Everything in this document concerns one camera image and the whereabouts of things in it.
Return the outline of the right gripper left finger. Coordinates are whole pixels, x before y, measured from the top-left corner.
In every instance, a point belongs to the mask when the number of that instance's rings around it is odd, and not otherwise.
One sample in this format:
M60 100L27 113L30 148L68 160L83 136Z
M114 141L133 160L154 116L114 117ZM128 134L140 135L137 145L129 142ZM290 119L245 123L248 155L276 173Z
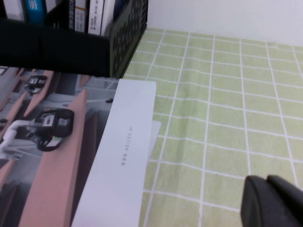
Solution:
M267 179L256 175L245 178L241 201L244 227L301 227Z

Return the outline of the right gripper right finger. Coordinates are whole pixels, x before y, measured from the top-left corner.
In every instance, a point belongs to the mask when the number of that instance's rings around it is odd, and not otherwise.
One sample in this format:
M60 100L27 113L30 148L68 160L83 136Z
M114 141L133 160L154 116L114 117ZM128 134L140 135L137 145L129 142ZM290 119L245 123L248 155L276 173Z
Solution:
M287 208L296 220L303 223L303 192L295 185L278 175L268 175L267 182L275 189L279 197L284 201Z

